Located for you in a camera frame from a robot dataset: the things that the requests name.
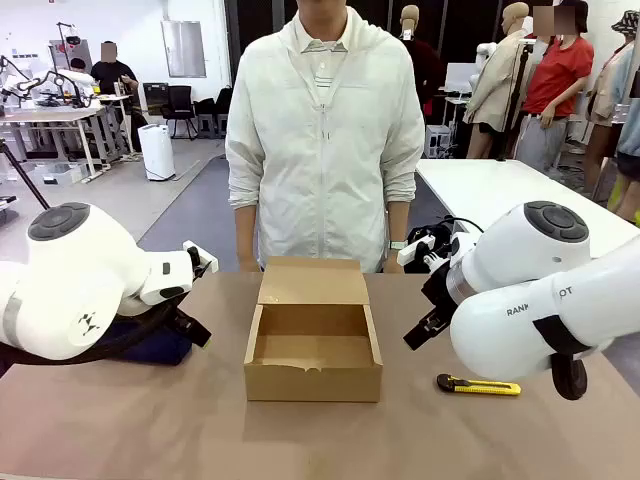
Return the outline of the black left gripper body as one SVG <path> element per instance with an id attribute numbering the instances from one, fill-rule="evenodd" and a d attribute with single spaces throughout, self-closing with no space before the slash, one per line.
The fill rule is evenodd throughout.
<path id="1" fill-rule="evenodd" d="M 175 302 L 169 307 L 168 326 L 177 333 L 192 333 L 197 329 L 195 319 L 184 313 Z"/>

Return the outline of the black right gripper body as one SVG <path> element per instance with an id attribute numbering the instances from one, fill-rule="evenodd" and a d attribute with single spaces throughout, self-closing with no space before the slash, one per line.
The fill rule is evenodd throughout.
<path id="1" fill-rule="evenodd" d="M 450 320 L 456 310 L 446 283 L 449 270 L 449 266 L 440 266 L 422 287 L 422 293 L 433 306 L 429 315 L 438 320 Z"/>

